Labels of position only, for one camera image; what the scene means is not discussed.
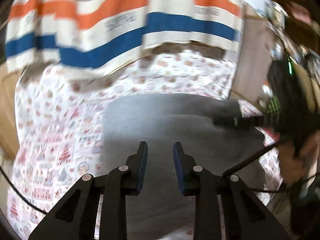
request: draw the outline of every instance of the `brown cardboard panel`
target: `brown cardboard panel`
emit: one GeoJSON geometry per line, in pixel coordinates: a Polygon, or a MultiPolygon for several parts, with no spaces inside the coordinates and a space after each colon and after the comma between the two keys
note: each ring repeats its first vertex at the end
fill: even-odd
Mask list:
{"type": "Polygon", "coordinates": [[[8,73],[5,65],[0,66],[0,146],[12,160],[20,147],[14,114],[14,93],[20,73],[8,73]]]}

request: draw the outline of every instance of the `skin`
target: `skin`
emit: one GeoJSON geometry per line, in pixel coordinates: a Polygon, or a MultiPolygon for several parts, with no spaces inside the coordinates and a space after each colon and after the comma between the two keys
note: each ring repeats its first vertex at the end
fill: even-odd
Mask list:
{"type": "Polygon", "coordinates": [[[284,182],[292,184],[301,178],[308,178],[317,172],[317,164],[320,150],[320,131],[310,135],[301,147],[299,157],[294,158],[294,145],[287,142],[278,147],[280,173],[284,182]]]}

